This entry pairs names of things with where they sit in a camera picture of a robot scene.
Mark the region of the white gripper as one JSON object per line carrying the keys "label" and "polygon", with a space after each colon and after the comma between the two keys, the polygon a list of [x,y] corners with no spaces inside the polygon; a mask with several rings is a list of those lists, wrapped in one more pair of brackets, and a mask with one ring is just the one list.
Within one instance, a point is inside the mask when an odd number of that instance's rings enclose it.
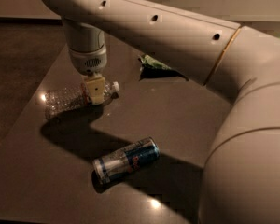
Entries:
{"label": "white gripper", "polygon": [[69,48],[72,65],[84,77],[87,95],[93,105],[104,101],[105,78],[100,74],[106,67],[106,45],[96,51],[82,52]]}

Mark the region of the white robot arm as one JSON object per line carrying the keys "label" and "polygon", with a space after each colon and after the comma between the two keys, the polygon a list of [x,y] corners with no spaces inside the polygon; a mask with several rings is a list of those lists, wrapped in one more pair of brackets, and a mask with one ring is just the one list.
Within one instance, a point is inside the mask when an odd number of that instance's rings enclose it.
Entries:
{"label": "white robot arm", "polygon": [[231,104],[203,164],[199,224],[280,224],[280,39],[147,0],[41,0],[76,70],[105,68],[104,35]]}

